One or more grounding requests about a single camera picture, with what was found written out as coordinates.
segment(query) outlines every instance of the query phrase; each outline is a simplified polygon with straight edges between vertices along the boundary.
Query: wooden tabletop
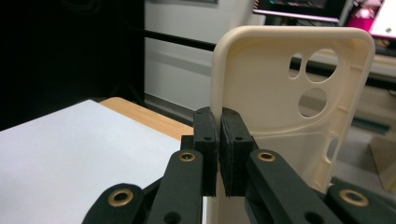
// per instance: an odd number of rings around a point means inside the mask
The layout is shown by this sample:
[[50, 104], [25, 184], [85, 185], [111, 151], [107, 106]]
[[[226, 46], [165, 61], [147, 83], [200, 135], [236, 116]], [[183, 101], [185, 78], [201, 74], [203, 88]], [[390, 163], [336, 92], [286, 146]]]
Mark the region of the wooden tabletop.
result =
[[109, 98], [102, 101], [100, 104], [119, 112], [130, 119], [134, 119], [160, 133], [176, 138], [177, 140], [181, 140], [181, 135], [193, 134], [192, 127], [173, 119], [169, 119], [168, 117], [120, 97]]

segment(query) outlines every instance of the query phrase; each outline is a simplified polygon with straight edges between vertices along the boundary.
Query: table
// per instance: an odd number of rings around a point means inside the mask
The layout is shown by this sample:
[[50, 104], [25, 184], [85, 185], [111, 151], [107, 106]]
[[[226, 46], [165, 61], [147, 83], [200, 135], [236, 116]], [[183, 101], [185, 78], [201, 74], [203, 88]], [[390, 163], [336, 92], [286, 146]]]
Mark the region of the table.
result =
[[163, 176], [192, 127], [121, 98], [84, 101], [0, 132], [0, 223], [80, 223], [119, 183]]
[[169, 119], [143, 106], [136, 105], [120, 97], [112, 97], [100, 103], [130, 119], [134, 119], [160, 133], [181, 140], [181, 135], [192, 135], [193, 129], [183, 123]]

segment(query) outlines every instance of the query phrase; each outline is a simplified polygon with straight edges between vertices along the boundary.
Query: white wall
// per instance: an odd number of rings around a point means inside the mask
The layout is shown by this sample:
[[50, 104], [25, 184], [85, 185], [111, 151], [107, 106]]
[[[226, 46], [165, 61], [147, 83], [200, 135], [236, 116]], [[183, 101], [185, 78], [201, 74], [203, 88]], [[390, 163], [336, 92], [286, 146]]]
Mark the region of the white wall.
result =
[[[230, 29], [261, 25], [251, 0], [217, 4], [146, 0], [146, 30], [216, 44]], [[212, 52], [146, 39], [145, 92], [192, 110], [209, 105]]]

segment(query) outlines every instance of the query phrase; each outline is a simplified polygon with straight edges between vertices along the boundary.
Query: black cabinet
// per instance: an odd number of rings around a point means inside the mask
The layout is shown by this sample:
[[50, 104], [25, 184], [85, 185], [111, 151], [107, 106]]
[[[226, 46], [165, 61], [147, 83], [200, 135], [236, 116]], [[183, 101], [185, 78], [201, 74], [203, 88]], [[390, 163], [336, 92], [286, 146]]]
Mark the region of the black cabinet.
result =
[[1, 6], [0, 130], [89, 98], [143, 103], [144, 1], [30, 0]]

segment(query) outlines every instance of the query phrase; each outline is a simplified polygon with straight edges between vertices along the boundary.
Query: monitor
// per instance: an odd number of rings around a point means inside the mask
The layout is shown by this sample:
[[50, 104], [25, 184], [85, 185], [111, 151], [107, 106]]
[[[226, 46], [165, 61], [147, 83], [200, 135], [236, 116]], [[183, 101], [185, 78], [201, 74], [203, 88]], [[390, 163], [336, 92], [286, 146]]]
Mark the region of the monitor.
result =
[[396, 49], [396, 1], [383, 0], [381, 2], [369, 33], [373, 37], [387, 39], [388, 47]]
[[348, 4], [351, 5], [351, 0], [256, 0], [253, 12], [338, 24], [347, 17]]
[[377, 53], [395, 56], [395, 21], [395, 0], [355, 0], [346, 26], [361, 28], [379, 40], [375, 42]]

